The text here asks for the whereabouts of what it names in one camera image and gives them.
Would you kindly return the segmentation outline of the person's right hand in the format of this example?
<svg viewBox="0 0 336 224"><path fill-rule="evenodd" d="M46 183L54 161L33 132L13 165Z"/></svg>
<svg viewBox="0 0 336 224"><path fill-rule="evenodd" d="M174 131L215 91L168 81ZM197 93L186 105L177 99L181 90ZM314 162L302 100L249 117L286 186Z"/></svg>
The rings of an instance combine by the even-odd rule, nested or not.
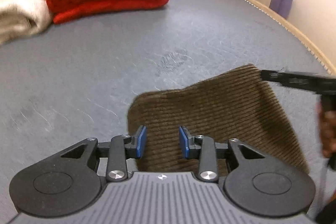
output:
<svg viewBox="0 0 336 224"><path fill-rule="evenodd" d="M319 138L322 145L322 154L330 158L335 153L335 111L325 111L320 103L317 105Z"/></svg>

